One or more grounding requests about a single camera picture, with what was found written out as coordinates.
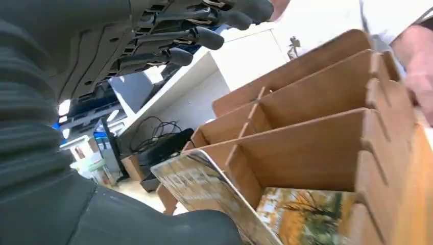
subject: book cover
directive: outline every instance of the book cover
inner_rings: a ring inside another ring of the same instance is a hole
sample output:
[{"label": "book cover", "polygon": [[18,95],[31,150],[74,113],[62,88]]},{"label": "book cover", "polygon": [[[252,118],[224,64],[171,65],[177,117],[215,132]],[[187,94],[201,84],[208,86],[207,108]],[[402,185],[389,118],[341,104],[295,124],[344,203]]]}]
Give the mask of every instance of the book cover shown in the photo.
[{"label": "book cover", "polygon": [[268,187],[257,214],[285,245],[342,245],[355,201],[354,192]]}]

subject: wooden desk organizer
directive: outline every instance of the wooden desk organizer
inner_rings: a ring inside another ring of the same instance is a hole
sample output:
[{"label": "wooden desk organizer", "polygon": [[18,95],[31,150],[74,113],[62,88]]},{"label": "wooden desk organizer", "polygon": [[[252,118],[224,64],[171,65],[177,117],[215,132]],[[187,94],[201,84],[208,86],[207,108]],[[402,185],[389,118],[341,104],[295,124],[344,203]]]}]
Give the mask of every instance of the wooden desk organizer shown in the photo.
[{"label": "wooden desk organizer", "polygon": [[416,125],[389,54],[352,30],[218,99],[204,150],[255,209],[266,187],[352,191],[353,244],[391,244]]}]

